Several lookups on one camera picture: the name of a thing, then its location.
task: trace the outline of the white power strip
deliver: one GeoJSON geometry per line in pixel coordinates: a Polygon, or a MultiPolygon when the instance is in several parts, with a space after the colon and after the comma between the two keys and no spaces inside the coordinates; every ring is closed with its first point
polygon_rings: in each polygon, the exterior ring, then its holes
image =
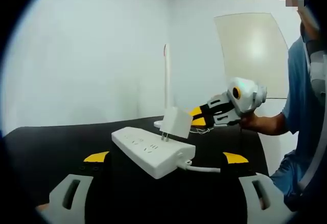
{"type": "Polygon", "coordinates": [[[112,141],[155,179],[177,169],[195,156],[195,146],[171,140],[139,128],[126,127],[111,134],[112,141]]]}

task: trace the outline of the whiteboard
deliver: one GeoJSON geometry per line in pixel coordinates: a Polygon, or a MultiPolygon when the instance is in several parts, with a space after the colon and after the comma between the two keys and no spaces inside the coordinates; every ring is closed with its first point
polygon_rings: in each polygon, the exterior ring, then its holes
{"type": "Polygon", "coordinates": [[[227,77],[267,86],[267,98],[287,98],[288,47],[270,13],[242,13],[215,18],[227,77]]]}

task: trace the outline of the white plastic housing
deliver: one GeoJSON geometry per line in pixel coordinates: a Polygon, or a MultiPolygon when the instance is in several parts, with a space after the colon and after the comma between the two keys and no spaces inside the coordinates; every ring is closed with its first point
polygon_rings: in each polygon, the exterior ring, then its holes
{"type": "Polygon", "coordinates": [[[137,165],[155,179],[177,169],[177,162],[195,156],[195,146],[179,141],[162,141],[161,136],[139,128],[126,127],[111,134],[112,141],[137,165]]]}
{"type": "Polygon", "coordinates": [[[193,116],[177,107],[168,107],[163,117],[160,131],[187,139],[190,134],[193,116]]]}
{"type": "Polygon", "coordinates": [[[252,80],[243,78],[232,78],[228,87],[227,95],[235,106],[236,112],[239,116],[248,112],[254,111],[266,102],[267,88],[258,85],[252,80]],[[233,95],[234,88],[238,88],[240,91],[239,98],[233,95]]]}

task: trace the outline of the white rod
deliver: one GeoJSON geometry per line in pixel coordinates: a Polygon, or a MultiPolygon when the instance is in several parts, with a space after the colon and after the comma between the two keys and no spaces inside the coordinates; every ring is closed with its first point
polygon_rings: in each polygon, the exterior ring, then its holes
{"type": "Polygon", "coordinates": [[[171,100],[171,59],[170,59],[170,46],[165,45],[165,108],[172,106],[171,100]]]}

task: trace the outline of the black table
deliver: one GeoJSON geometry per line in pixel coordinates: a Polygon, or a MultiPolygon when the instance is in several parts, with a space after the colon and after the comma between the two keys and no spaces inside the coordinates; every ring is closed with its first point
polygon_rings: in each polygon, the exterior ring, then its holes
{"type": "MultiPolygon", "coordinates": [[[[129,205],[133,203],[135,207],[140,199],[149,201],[147,202],[149,205],[151,203],[160,205],[171,201],[173,193],[173,196],[178,193],[176,197],[181,198],[178,201],[182,201],[190,191],[191,201],[193,199],[196,202],[191,204],[193,207],[202,206],[208,210],[212,206],[209,202],[214,199],[221,199],[226,203],[224,206],[233,205],[236,209],[244,207],[245,200],[238,182],[224,182],[219,174],[182,170],[176,170],[160,180],[155,180],[138,168],[111,141],[112,132],[127,126],[160,134],[159,130],[153,127],[153,122],[160,119],[145,118],[75,126],[22,127],[9,133],[5,137],[5,142],[23,185],[38,205],[49,201],[51,190],[68,174],[80,174],[79,167],[87,156],[109,150],[112,183],[108,187],[102,186],[105,190],[95,187],[95,191],[93,187],[92,192],[94,195],[109,197],[110,202],[114,203],[110,208],[126,203],[129,205]],[[153,191],[157,190],[160,194],[155,196],[156,193],[153,191]],[[158,200],[160,203],[153,200],[154,196],[160,199],[158,200]]],[[[217,128],[205,135],[190,134],[187,140],[178,140],[197,146],[193,159],[194,166],[220,167],[222,152],[230,152],[243,155],[249,160],[255,172],[268,175],[264,151],[257,133],[233,126],[217,128]]],[[[104,202],[108,201],[98,201],[98,205],[101,204],[103,209],[104,202]]]]}

